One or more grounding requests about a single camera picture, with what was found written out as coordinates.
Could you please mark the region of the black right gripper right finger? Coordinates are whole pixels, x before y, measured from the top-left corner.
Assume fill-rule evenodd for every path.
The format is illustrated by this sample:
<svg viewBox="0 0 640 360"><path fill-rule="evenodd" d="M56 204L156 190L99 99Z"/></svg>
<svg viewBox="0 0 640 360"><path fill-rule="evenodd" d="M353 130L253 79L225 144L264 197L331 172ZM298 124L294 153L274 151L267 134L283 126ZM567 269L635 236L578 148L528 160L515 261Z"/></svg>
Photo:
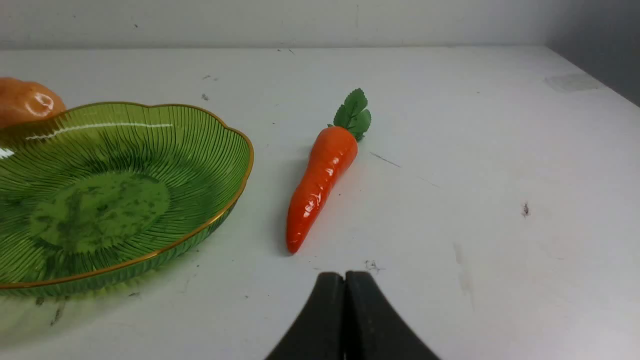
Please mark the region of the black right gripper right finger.
<svg viewBox="0 0 640 360"><path fill-rule="evenodd" d="M438 360L389 303L369 272L346 273L347 360Z"/></svg>

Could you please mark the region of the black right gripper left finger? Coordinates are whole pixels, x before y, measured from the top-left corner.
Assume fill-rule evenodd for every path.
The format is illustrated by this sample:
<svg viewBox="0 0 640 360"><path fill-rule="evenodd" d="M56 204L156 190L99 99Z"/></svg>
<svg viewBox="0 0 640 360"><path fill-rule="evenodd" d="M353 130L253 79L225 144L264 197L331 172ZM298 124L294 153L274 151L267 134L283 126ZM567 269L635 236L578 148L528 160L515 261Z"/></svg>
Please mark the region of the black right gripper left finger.
<svg viewBox="0 0 640 360"><path fill-rule="evenodd" d="M297 318L268 360L342 360L345 280L336 272L320 272Z"/></svg>

